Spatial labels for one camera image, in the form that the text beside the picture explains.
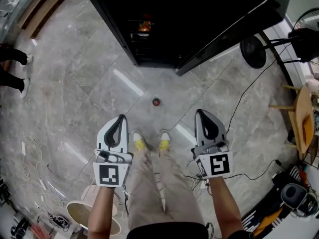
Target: wooden chair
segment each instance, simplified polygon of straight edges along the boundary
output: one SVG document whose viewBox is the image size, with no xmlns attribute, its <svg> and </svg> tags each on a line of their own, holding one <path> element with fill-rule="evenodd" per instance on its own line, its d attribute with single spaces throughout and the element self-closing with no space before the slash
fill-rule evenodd
<svg viewBox="0 0 319 239">
<path fill-rule="evenodd" d="M 296 147 L 299 152 L 299 159 L 303 160 L 315 132 L 311 95 L 307 86 L 303 86 L 301 89 L 288 85 L 282 85 L 282 87 L 298 91 L 294 104 L 292 106 L 270 105 L 269 107 L 288 110 L 289 119 L 295 134 L 296 145 L 291 143 L 287 143 L 287 145 Z"/>
</svg>

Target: person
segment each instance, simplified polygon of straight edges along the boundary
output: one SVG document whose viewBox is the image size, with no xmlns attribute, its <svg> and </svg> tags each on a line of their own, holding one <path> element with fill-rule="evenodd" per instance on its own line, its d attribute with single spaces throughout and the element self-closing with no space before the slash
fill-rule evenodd
<svg viewBox="0 0 319 239">
<path fill-rule="evenodd" d="M 21 65 L 30 64 L 33 61 L 32 55 L 26 55 L 20 50 L 0 47 L 0 62 L 6 60 L 15 60 L 20 62 Z M 30 85 L 30 79 L 20 79 L 12 74 L 6 72 L 0 65 L 0 86 L 8 86 L 20 90 L 21 98 L 25 98 Z"/>
<path fill-rule="evenodd" d="M 133 132 L 137 149 L 131 166 L 134 178 L 129 199 L 127 239 L 192 238 L 208 239 L 197 200 L 188 186 L 181 168 L 169 155 L 169 133 L 162 130 L 159 144 L 159 165 L 164 189 L 163 208 L 152 170 L 150 150 L 142 133 Z M 213 204 L 223 239 L 252 239 L 243 230 L 237 204 L 222 177 L 209 179 Z M 112 221 L 114 188 L 101 187 L 88 221 L 89 239 L 108 239 Z"/>
</svg>

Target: black fan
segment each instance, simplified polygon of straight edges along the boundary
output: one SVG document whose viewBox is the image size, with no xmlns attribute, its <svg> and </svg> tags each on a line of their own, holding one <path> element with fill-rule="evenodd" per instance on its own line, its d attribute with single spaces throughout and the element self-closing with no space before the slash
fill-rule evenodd
<svg viewBox="0 0 319 239">
<path fill-rule="evenodd" d="M 266 49 L 291 43 L 300 59 L 283 63 L 311 61 L 318 64 L 312 60 L 319 57 L 319 8 L 310 9 L 301 15 L 287 39 L 275 39 L 271 42 L 275 43 L 263 46 L 262 42 L 255 36 L 242 41 L 240 49 L 246 62 L 253 68 L 262 68 L 266 64 Z"/>
</svg>

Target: forearm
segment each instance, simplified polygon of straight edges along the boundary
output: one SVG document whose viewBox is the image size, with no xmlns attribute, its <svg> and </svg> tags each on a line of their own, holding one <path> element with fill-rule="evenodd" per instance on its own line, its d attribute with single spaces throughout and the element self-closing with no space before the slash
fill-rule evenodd
<svg viewBox="0 0 319 239">
<path fill-rule="evenodd" d="M 104 235 L 106 238 L 109 237 L 112 224 L 113 196 L 114 189 L 100 188 L 89 217 L 88 231 L 90 238 L 92 233 Z"/>
<path fill-rule="evenodd" d="M 209 179 L 209 184 L 223 238 L 228 238 L 235 231 L 243 229 L 238 206 L 222 177 Z"/>
</svg>

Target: gray tile floor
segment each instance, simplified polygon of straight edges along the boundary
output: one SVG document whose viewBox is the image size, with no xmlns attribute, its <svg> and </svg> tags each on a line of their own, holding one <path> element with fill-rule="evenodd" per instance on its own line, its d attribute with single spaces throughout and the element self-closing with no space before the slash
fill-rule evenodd
<svg viewBox="0 0 319 239">
<path fill-rule="evenodd" d="M 16 47 L 34 54 L 34 62 L 24 70 L 13 63 L 11 73 L 31 78 L 27 97 L 0 88 L 1 165 L 13 199 L 21 207 L 35 208 L 41 203 L 39 185 L 26 183 L 22 168 L 21 139 L 28 134 L 42 144 L 41 178 L 50 182 L 68 200 L 79 199 L 93 178 L 92 158 L 100 128 L 118 114 L 126 114 L 129 129 L 140 129 L 153 147 L 154 172 L 158 172 L 158 132 L 170 130 L 171 154 L 183 168 L 192 159 L 194 147 L 193 118 L 196 109 L 215 114 L 225 125 L 245 89 L 262 70 L 250 68 L 238 48 L 217 59 L 211 59 L 178 77 L 169 69 L 137 68 L 132 65 L 111 31 L 88 0 L 66 0 L 32 42 L 21 35 Z M 268 52 L 267 64 L 274 56 Z M 269 104 L 292 102 L 290 93 L 275 63 L 247 91 L 231 123 L 228 139 L 234 152 L 234 174 L 261 174 L 274 158 L 287 165 L 296 158 L 295 151 L 284 146 L 287 129 L 282 114 L 270 110 Z M 152 99 L 161 99 L 154 107 Z M 39 160 L 33 146 L 27 145 L 25 163 L 33 178 Z M 191 163 L 189 171 L 198 173 Z M 245 177 L 227 180 L 240 211 L 249 211 L 272 187 L 271 176 L 280 171 L 272 165 L 257 181 Z M 118 190 L 120 198 L 123 193 Z M 207 222 L 213 222 L 219 237 L 212 200 L 200 187 L 194 191 Z M 56 213 L 65 210 L 47 204 Z M 117 214 L 125 238 L 125 212 Z"/>
</svg>

